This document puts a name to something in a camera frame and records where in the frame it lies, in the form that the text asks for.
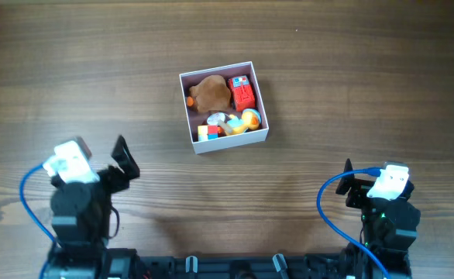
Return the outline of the white box pink interior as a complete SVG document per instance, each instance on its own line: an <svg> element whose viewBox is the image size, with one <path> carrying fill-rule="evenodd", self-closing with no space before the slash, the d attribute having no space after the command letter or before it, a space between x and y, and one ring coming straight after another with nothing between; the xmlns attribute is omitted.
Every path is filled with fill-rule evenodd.
<svg viewBox="0 0 454 279"><path fill-rule="evenodd" d="M261 114L262 121L260 128L256 131L246 132L241 135L221 136L218 139L202 142L198 140L198 126L201 125L207 117L196 112L192 112L189 108L187 108L185 105L186 97L191 86L199 84L203 78L213 74L221 75L224 78L233 78L240 75L246 75L248 77L255 94L256 110ZM186 72L180 74L179 78L181 82L182 96L184 99L184 109L186 111L189 136L196 154L224 150L235 146L258 143L266 140L270 126L268 124L263 98L252 61Z"/></svg>

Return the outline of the colourful puzzle cube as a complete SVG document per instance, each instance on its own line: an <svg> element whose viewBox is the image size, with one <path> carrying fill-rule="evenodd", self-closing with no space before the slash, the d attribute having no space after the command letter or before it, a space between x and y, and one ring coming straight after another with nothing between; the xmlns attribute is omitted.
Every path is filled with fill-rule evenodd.
<svg viewBox="0 0 454 279"><path fill-rule="evenodd" d="M201 125L198 126L198 141L208 141L218 138L218 126Z"/></svg>

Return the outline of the white wooden rattle drum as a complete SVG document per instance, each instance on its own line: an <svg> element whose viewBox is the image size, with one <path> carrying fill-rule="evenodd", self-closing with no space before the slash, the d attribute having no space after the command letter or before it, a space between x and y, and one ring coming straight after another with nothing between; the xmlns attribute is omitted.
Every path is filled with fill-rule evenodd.
<svg viewBox="0 0 454 279"><path fill-rule="evenodd" d="M224 112L216 112L207 118L207 124L210 126L217 126L219 128L219 133L230 136L233 133L233 129L228 124L229 120L230 117Z"/></svg>

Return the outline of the brown plush bear toy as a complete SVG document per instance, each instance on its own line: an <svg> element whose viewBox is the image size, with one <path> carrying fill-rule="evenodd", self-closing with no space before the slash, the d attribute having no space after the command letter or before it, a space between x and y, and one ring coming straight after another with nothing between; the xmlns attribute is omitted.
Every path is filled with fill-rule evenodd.
<svg viewBox="0 0 454 279"><path fill-rule="evenodd" d="M229 110L232 93L221 75L205 77L199 84L189 88L186 106L198 113Z"/></svg>

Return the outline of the orange blue duck toy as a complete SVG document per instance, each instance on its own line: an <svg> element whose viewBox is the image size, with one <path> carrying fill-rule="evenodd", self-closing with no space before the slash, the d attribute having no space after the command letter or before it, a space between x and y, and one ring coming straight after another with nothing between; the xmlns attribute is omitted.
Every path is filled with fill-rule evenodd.
<svg viewBox="0 0 454 279"><path fill-rule="evenodd" d="M227 136L242 134L248 130L257 130L261 122L261 114L253 108L243 110L240 118L236 115L227 115L225 121L217 121Z"/></svg>

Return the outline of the red toy car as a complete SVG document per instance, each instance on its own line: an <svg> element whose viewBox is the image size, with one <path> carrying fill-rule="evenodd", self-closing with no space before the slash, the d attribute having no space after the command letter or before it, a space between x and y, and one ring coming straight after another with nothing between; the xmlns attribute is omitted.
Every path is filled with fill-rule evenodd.
<svg viewBox="0 0 454 279"><path fill-rule="evenodd" d="M237 112L256 107L253 88L246 75L230 78L228 87L232 92L233 106Z"/></svg>

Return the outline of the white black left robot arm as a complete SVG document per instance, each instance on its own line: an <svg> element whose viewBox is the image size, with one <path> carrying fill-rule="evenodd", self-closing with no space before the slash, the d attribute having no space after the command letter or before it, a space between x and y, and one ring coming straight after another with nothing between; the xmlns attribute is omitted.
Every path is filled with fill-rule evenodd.
<svg viewBox="0 0 454 279"><path fill-rule="evenodd" d="M89 164L91 151L77 137L55 147L43 165L56 188L50 199L55 243L43 277L141 278L146 268L134 249L110 249L115 237L110 218L118 215L112 195L129 188L140 175L123 136L116 140L112 158L117 163L100 171Z"/></svg>

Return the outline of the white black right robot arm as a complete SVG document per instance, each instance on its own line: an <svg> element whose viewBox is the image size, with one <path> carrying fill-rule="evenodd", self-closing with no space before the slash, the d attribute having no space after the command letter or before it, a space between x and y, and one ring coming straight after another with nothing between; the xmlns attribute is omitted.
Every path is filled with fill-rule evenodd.
<svg viewBox="0 0 454 279"><path fill-rule="evenodd" d="M343 177L335 191L346 195L346 206L361 211L363 245L392 278L411 278L408 249L417 239L421 213L408 199L414 190L409 168L386 162L375 181Z"/></svg>

